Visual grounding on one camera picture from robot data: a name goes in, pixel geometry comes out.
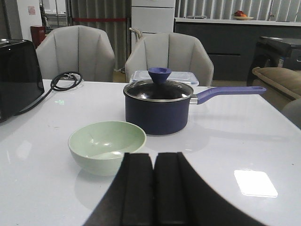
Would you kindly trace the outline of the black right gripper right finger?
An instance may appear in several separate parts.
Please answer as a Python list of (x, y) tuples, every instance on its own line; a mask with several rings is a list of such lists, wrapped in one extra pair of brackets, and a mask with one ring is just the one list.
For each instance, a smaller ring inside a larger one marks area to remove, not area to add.
[(157, 226), (260, 226), (222, 198), (182, 153), (159, 153), (154, 167)]

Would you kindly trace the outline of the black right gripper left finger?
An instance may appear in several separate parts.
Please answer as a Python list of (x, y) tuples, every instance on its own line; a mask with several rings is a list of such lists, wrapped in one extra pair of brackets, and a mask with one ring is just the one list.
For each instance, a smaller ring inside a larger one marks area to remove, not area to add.
[(85, 226), (153, 225), (153, 168), (147, 153), (126, 153)]

